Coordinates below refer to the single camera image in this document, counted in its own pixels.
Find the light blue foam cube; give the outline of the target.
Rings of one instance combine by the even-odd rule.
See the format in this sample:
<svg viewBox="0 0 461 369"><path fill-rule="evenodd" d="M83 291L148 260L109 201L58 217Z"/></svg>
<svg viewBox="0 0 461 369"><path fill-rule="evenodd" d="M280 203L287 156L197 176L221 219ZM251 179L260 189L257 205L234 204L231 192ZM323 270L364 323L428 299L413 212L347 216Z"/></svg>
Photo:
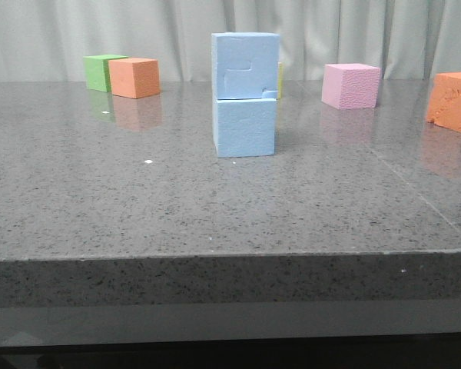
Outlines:
<svg viewBox="0 0 461 369"><path fill-rule="evenodd" d="M213 100L214 145L219 158L272 155L277 101Z"/></svg>
<svg viewBox="0 0 461 369"><path fill-rule="evenodd" d="M280 36L267 32L211 35L212 91L217 100L277 97Z"/></svg>

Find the yellow foam cube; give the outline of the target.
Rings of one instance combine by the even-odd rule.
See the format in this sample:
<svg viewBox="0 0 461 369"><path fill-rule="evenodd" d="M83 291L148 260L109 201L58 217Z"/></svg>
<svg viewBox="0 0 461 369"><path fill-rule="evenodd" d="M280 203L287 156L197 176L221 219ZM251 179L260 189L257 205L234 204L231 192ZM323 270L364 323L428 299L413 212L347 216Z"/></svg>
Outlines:
<svg viewBox="0 0 461 369"><path fill-rule="evenodd" d="M277 75L277 99L282 98L283 75L284 75L284 66L283 66L283 63L279 61L278 62L278 75Z"/></svg>

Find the pink foam cube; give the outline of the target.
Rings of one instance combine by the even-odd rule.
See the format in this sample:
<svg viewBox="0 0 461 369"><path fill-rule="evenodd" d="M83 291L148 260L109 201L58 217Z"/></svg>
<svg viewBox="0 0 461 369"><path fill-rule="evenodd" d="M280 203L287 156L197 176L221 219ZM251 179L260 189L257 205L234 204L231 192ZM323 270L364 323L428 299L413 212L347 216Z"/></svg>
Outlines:
<svg viewBox="0 0 461 369"><path fill-rule="evenodd" d="M370 65L325 64L321 101L336 109L374 108L380 77Z"/></svg>

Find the green foam cube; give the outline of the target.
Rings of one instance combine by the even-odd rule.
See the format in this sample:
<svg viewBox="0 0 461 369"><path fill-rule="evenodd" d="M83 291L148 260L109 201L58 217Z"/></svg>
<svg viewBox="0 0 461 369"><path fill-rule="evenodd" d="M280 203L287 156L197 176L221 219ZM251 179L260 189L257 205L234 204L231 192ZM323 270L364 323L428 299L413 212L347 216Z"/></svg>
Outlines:
<svg viewBox="0 0 461 369"><path fill-rule="evenodd" d="M85 77L87 89L96 91L111 91L111 81L108 62L110 60L127 58L125 55L90 55L84 56Z"/></svg>

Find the damaged orange foam cube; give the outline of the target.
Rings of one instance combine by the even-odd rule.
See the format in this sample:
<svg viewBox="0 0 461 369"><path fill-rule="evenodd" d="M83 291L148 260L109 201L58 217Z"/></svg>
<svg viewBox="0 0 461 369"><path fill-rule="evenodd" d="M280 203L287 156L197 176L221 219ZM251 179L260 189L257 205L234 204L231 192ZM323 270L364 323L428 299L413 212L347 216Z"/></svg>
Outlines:
<svg viewBox="0 0 461 369"><path fill-rule="evenodd" d="M426 121L461 133L461 71L435 76Z"/></svg>

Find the grey-white curtain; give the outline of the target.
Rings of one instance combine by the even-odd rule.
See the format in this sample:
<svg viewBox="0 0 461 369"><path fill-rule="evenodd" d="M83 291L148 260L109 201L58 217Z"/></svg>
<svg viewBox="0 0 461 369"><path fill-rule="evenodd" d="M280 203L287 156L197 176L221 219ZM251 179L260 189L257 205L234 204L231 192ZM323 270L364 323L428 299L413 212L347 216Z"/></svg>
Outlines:
<svg viewBox="0 0 461 369"><path fill-rule="evenodd" d="M291 80L328 63L386 79L461 71L461 1L0 1L0 81L81 81L86 55L156 58L164 81L208 81L211 34L274 32Z"/></svg>

